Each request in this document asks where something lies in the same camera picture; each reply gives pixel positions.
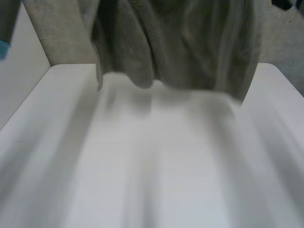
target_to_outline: white wall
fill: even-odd
[[[0,61],[0,129],[50,68],[29,16],[21,3],[6,60]]]

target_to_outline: gray fabric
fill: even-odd
[[[259,0],[78,0],[103,74],[244,99],[260,47]]]

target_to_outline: white table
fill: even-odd
[[[4,126],[0,228],[302,227],[304,100],[274,66],[242,106],[118,74],[96,89],[94,65],[54,66]]]

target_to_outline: gray sweater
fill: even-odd
[[[141,88],[227,92],[243,100],[260,49],[260,0],[78,0],[98,57]]]

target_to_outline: teal object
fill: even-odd
[[[9,47],[10,47],[10,44],[8,42],[0,40],[0,61],[5,60]]]

